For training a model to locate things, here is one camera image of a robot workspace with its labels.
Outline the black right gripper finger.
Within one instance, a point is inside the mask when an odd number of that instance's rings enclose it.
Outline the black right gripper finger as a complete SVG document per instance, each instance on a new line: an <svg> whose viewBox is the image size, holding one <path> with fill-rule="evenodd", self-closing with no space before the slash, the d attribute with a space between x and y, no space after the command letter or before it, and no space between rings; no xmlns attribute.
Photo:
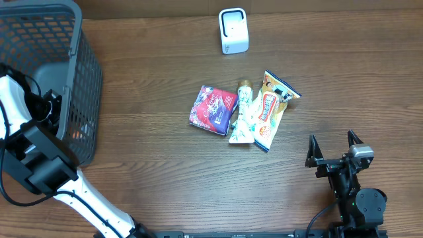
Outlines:
<svg viewBox="0 0 423 238"><path fill-rule="evenodd" d="M321 153L319 144L317 143L315 135L311 134L309 137L309 149L305 160L305 166L317 167L322 160L323 154Z"/></svg>
<svg viewBox="0 0 423 238"><path fill-rule="evenodd" d="M349 130L348 133L348 146L362 144L363 141L354 133L353 130Z"/></svg>

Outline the yellow snack bag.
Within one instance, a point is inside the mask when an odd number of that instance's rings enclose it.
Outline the yellow snack bag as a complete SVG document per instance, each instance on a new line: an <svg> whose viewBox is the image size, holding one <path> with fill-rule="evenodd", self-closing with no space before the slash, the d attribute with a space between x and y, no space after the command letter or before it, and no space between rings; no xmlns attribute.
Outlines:
<svg viewBox="0 0 423 238"><path fill-rule="evenodd" d="M301 94L269 70L264 72L262 87L250 109L249 128L255 144L265 152L270 150L288 102Z"/></svg>

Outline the white green tube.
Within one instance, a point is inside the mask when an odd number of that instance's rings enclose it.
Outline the white green tube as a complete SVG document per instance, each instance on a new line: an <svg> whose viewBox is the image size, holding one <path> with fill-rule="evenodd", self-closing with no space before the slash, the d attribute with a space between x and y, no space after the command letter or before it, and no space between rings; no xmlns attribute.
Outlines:
<svg viewBox="0 0 423 238"><path fill-rule="evenodd" d="M254 143L254 137L249 127L249 107L252 103L252 82L241 80L238 82L238 117L233 124L233 131L229 143Z"/></svg>

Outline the purple red tissue pack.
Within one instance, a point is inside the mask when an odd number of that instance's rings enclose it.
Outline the purple red tissue pack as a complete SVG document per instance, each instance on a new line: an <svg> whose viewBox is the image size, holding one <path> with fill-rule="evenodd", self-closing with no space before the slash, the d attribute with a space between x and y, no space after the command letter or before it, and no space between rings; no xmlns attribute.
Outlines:
<svg viewBox="0 0 423 238"><path fill-rule="evenodd" d="M190 124L226 136L237 105L237 94L202 85L190 111Z"/></svg>

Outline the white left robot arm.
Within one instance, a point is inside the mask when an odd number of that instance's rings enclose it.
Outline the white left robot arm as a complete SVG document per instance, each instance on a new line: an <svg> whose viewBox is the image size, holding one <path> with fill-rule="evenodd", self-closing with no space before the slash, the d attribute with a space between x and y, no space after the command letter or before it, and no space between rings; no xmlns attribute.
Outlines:
<svg viewBox="0 0 423 238"><path fill-rule="evenodd" d="M12 112L13 118L19 122L29 121L29 112L27 109L16 109L14 100L16 97L12 95L11 87L14 87L20 100L23 99L24 91L18 83L10 76L1 77L1 99L6 100L6 104L1 105L1 113L3 115L3 140L7 141L10 134L10 124L7 118L7 112ZM127 213L119 210L112 205L82 173L81 169L77 169L77 179L65 183L54 193L54 198L72 207L80 213L88 222L94 225L100 236L107 238L124 238L124 237L142 237L143 234L139 230L134 219Z"/></svg>

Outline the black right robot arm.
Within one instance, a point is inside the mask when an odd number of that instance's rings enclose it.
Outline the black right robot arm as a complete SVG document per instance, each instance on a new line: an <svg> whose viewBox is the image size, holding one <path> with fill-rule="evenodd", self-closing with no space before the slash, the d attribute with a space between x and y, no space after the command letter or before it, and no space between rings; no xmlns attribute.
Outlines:
<svg viewBox="0 0 423 238"><path fill-rule="evenodd" d="M367 169L374 159L373 149L353 130L348 131L349 150L338 159L325 159L314 134L309 137L305 166L317 169L317 178L327 178L335 201L322 209L309 222L304 237L386 237L379 230L387 205L387 195L380 189L362 188L357 174ZM338 207L340 221L332 222L324 231L312 230L323 214Z"/></svg>

